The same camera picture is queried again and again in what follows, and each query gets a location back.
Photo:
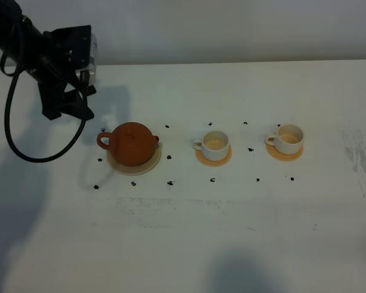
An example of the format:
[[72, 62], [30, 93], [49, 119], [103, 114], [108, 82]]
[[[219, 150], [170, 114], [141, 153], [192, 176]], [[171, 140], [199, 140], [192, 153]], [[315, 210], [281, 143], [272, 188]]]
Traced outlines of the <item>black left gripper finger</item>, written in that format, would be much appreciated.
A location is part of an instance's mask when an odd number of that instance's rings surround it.
[[[74, 85], [67, 82], [64, 88], [64, 101], [77, 101], [82, 100], [83, 87], [75, 87]], [[87, 88], [87, 96], [94, 95], [96, 88], [94, 85], [90, 85]]]
[[72, 97], [60, 106], [60, 112], [78, 119], [93, 119], [94, 113], [81, 97]]

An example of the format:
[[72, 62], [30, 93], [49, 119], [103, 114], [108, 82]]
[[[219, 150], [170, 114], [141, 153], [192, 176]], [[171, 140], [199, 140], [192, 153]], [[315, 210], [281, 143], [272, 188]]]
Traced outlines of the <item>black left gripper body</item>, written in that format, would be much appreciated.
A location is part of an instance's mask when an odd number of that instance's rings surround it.
[[42, 114], [54, 120], [62, 116], [64, 88], [69, 82], [75, 87], [88, 88], [86, 80], [76, 76], [76, 70], [90, 61], [92, 27], [77, 26], [39, 32], [32, 27], [27, 33], [27, 72], [38, 82]]

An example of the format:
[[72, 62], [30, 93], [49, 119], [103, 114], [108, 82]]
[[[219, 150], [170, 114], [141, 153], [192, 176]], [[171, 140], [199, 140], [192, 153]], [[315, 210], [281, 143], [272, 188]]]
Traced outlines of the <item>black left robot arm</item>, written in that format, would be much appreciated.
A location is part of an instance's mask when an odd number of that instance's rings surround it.
[[15, 1], [0, 1], [0, 50], [1, 66], [11, 58], [37, 81], [45, 117], [94, 117], [81, 98], [84, 90], [96, 93], [97, 41], [91, 26], [41, 33]]

